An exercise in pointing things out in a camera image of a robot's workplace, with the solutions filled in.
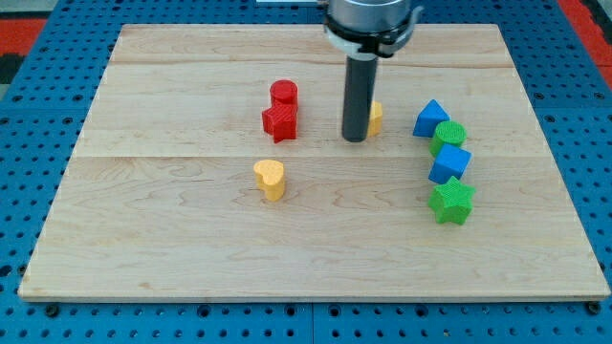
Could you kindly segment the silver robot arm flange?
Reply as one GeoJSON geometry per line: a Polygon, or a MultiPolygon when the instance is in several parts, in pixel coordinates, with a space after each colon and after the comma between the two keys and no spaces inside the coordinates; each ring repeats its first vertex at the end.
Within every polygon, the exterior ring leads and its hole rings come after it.
{"type": "Polygon", "coordinates": [[[324,32],[349,58],[389,58],[410,40],[424,9],[410,0],[330,0],[324,32]]]}

